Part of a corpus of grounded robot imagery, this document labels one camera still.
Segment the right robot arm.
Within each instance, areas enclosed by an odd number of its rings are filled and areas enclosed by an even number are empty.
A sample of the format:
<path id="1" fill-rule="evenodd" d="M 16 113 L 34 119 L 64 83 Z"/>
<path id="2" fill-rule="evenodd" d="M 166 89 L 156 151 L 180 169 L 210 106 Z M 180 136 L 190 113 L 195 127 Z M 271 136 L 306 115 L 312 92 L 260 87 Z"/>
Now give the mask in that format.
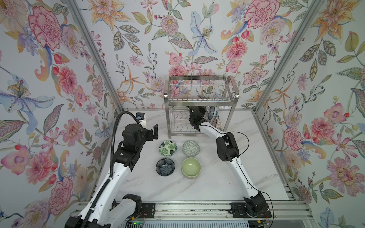
<path id="1" fill-rule="evenodd" d="M 256 218 L 262 213 L 268 218 L 269 215 L 274 218 L 274 209 L 272 200 L 267 203 L 264 195 L 268 193 L 260 191 L 249 177 L 247 171 L 243 167 L 237 142 L 234 137 L 235 132 L 224 132 L 213 126 L 205 119 L 206 109 L 203 106 L 189 106 L 189 122 L 191 126 L 200 133 L 213 138 L 216 141 L 216 150 L 218 158 L 228 164 L 234 176 L 243 191 L 243 199 L 245 202 L 243 211 L 246 216 Z"/>

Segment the brown white patterned bowl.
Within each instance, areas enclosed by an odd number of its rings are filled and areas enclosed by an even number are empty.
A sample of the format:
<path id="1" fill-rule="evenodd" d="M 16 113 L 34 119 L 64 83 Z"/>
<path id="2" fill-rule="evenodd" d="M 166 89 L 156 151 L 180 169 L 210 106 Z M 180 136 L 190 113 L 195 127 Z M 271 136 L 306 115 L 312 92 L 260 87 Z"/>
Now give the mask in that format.
<path id="1" fill-rule="evenodd" d="M 213 117 L 210 121 L 211 125 L 215 128 L 217 128 L 218 130 L 222 130 L 222 123 L 219 119 L 219 117 Z"/>

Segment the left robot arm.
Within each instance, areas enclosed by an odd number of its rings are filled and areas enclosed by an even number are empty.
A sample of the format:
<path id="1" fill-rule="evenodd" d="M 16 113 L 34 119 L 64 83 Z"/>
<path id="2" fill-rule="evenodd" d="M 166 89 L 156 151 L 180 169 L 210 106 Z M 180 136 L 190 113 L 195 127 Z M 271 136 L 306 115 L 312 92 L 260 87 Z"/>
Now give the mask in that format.
<path id="1" fill-rule="evenodd" d="M 142 200 L 137 195 L 127 194 L 119 204 L 113 205 L 119 188 L 140 159 L 144 144 L 158 139 L 158 125 L 147 130 L 140 124 L 132 123 L 125 127 L 122 136 L 123 141 L 111 155 L 111 168 L 103 185 L 77 217 L 67 220 L 66 228 L 119 228 L 125 220 L 142 213 Z"/>

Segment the light green bowl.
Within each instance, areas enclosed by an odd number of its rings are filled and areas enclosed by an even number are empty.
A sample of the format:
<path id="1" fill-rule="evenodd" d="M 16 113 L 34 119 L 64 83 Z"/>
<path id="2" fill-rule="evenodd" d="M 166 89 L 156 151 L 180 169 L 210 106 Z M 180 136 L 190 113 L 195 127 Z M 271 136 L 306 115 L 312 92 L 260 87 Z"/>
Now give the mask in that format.
<path id="1" fill-rule="evenodd" d="M 195 179 L 200 175 L 202 166 L 196 158 L 189 157 L 182 162 L 181 170 L 186 178 Z"/>

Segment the green white patterned bowl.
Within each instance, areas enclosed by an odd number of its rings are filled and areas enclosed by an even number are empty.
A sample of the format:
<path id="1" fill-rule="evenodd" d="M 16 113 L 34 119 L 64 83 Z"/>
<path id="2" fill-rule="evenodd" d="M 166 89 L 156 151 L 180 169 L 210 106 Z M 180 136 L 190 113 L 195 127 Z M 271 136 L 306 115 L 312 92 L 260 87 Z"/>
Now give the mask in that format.
<path id="1" fill-rule="evenodd" d="M 201 148 L 196 141 L 189 140 L 182 145 L 182 152 L 187 157 L 195 157 L 200 153 L 200 151 Z"/>

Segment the green leaf pattern bowl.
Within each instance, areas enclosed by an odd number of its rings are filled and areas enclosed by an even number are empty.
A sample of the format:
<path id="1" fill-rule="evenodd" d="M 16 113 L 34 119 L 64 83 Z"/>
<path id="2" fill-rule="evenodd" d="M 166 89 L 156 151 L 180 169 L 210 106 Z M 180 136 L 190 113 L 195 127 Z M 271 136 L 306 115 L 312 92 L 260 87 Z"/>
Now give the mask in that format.
<path id="1" fill-rule="evenodd" d="M 163 141 L 159 146 L 159 153 L 164 157 L 173 156 L 177 152 L 177 144 L 172 140 Z"/>

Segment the blue floral bowl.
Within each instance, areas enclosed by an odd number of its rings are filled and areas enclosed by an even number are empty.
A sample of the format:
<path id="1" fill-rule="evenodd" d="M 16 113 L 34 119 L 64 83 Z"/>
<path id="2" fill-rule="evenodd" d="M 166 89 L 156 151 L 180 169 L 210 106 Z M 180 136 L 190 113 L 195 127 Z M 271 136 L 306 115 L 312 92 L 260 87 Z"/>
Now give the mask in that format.
<path id="1" fill-rule="evenodd" d="M 209 106 L 208 109 L 208 119 L 212 120 L 214 117 L 218 117 L 218 107 L 217 106 Z"/>

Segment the purple ribbed bowl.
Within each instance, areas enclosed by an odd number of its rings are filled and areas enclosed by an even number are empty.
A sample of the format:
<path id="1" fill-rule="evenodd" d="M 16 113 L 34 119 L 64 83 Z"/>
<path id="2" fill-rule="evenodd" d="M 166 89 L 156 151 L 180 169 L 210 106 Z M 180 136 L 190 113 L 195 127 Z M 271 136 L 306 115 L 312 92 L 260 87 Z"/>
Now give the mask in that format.
<path id="1" fill-rule="evenodd" d="M 213 118 L 214 110 L 210 106 L 205 107 L 205 117 L 210 121 Z"/>

